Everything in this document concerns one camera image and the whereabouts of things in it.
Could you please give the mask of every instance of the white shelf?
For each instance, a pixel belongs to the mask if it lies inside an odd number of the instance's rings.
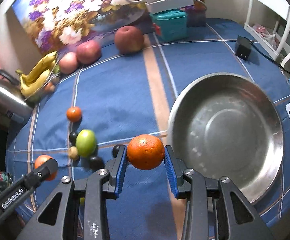
[[[250,25],[245,24],[244,29],[247,30],[250,35],[252,35],[256,39],[256,41],[259,42],[259,44],[268,52],[268,54],[274,60],[280,56],[280,54],[276,53],[273,47],[266,40],[264,40],[259,33],[257,33],[252,27],[250,27]]]
[[[261,3],[266,5],[268,8],[272,9],[280,17],[282,17],[284,20],[287,21],[282,37],[280,37],[276,33],[278,21],[276,22],[276,25],[274,27],[273,32],[276,34],[276,37],[280,41],[277,49],[274,50],[272,48],[272,46],[270,46],[267,41],[263,40],[261,35],[258,34],[250,26],[250,17],[251,17],[251,12],[252,12],[253,0],[249,0],[248,13],[247,13],[244,29],[247,30],[261,44],[261,46],[268,52],[268,54],[274,60],[276,60],[280,56],[280,53],[281,53],[282,49],[284,48],[285,51],[288,53],[288,55],[283,59],[282,64],[281,64],[282,67],[284,67],[284,65],[290,59],[290,47],[286,43],[286,39],[287,39],[288,34],[290,32],[290,5],[288,4],[288,2],[286,0],[258,0],[258,1],[260,1]]]

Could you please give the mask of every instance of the black power adapter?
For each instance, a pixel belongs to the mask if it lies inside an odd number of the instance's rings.
[[[247,38],[238,36],[235,44],[235,55],[243,60],[247,60],[251,51],[251,42]]]
[[[255,44],[253,44],[248,38],[244,38],[242,36],[238,36],[236,43],[235,43],[235,55],[243,60],[247,60],[251,51],[252,47],[259,52],[263,57],[267,58],[270,62],[274,63],[276,66],[278,66],[281,70],[285,71],[286,73],[290,74],[290,72],[286,69],[284,69],[280,64],[278,64],[275,60],[272,58],[266,56],[263,52],[261,52]]]

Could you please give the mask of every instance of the green fruit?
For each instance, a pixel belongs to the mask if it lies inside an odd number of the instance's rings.
[[[61,71],[61,70],[60,70],[60,65],[56,64],[56,66],[53,68],[53,72],[54,72],[55,74],[58,74],[60,71]]]
[[[82,157],[90,156],[96,149],[96,137],[91,130],[81,130],[76,138],[76,148]]]

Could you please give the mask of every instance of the bed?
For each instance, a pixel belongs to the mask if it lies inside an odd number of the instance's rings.
[[[146,34],[146,48],[132,56],[119,55],[114,44],[102,48],[101,59],[63,78],[55,93],[34,108],[23,128],[11,125],[6,169],[14,180],[32,171],[41,154],[52,156],[60,166],[56,179],[44,182],[18,208],[25,221],[63,176],[81,179],[92,173],[84,159],[73,162],[68,158],[70,131],[93,130],[98,154],[105,162],[112,158],[114,145],[127,144],[143,133],[166,142],[169,111],[179,93],[195,79],[215,72],[249,78],[275,103],[284,130],[283,165],[272,188],[255,207],[268,226],[290,208],[290,120],[285,110],[290,88],[285,77],[277,66],[254,51],[247,62],[234,55],[238,35],[266,51],[233,21],[207,19],[206,26],[189,28],[188,33],[189,38],[168,44],[154,33]],[[83,111],[82,122],[74,127],[65,114],[70,106],[79,106]],[[151,171],[129,165],[120,197],[107,201],[111,239],[179,239],[181,206],[171,197],[163,163]],[[83,235],[82,212],[78,237]],[[214,238],[212,224],[211,216],[210,239]]]

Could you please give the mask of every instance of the teal plastic box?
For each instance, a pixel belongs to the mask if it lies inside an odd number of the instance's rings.
[[[168,10],[150,14],[155,32],[165,42],[187,38],[187,13],[179,10]]]

